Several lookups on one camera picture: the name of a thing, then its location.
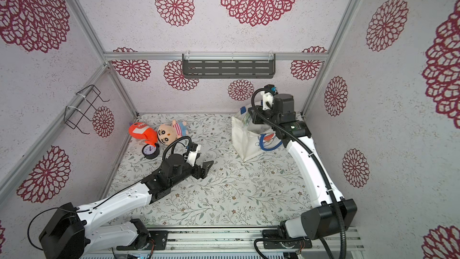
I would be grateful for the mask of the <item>white canvas tote bag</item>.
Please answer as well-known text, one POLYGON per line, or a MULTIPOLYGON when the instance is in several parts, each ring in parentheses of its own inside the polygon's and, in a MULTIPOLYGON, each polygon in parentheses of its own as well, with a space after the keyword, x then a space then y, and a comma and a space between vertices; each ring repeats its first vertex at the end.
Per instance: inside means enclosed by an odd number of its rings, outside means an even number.
POLYGON ((246 162, 263 152, 274 151, 281 147, 282 141, 267 124, 249 124, 243 127, 242 118, 251 106, 242 107, 232 119, 232 145, 240 158, 246 162))

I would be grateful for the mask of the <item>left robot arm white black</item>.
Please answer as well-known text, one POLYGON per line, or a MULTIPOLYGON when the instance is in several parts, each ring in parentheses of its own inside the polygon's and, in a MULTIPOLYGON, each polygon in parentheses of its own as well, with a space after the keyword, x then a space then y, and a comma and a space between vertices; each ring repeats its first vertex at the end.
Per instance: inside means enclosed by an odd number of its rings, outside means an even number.
POLYGON ((79 259, 87 253, 106 248, 127 247, 141 249, 151 240, 148 228, 140 219, 131 219, 119 225, 107 223, 127 212, 151 205, 171 193, 174 186, 188 177, 205 179, 213 166, 213 161, 201 165, 201 146, 185 137, 188 145, 183 154, 175 153, 180 139, 167 146, 161 165, 152 173, 110 197, 74 206, 66 203, 54 207, 54 215, 38 236, 47 259, 79 259))

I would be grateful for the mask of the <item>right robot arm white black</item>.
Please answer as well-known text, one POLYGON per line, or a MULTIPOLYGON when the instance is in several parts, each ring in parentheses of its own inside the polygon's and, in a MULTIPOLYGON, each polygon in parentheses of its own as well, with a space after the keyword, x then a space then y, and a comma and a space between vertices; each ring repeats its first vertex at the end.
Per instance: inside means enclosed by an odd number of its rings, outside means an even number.
POLYGON ((310 248, 313 240, 319 240, 332 259, 334 255, 326 238, 339 235, 339 258, 346 258, 346 232, 358 207, 353 199, 343 196, 327 173, 307 124, 297 119, 293 96, 280 94, 274 85, 267 85, 254 91, 250 104, 252 122, 270 126, 297 163, 312 206, 296 218, 281 221, 276 232, 264 231, 262 237, 253 242, 255 251, 265 258, 258 246, 260 243, 267 248, 290 244, 310 248))

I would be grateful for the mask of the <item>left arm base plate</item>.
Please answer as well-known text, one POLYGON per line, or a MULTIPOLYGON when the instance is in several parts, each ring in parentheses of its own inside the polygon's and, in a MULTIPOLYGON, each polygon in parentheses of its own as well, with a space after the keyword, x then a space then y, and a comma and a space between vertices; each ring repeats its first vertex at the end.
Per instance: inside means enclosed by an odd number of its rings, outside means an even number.
POLYGON ((117 246, 116 251, 163 251, 166 248, 169 232, 166 230, 149 231, 148 236, 141 236, 128 246, 117 246))

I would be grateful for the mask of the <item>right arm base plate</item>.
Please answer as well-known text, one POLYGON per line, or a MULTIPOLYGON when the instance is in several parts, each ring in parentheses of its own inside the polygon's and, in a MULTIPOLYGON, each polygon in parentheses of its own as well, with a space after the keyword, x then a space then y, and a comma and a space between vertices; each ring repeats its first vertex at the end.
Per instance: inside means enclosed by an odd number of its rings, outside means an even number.
POLYGON ((262 230, 264 249, 310 249, 313 247, 308 237, 291 238, 282 235, 279 230, 262 230))

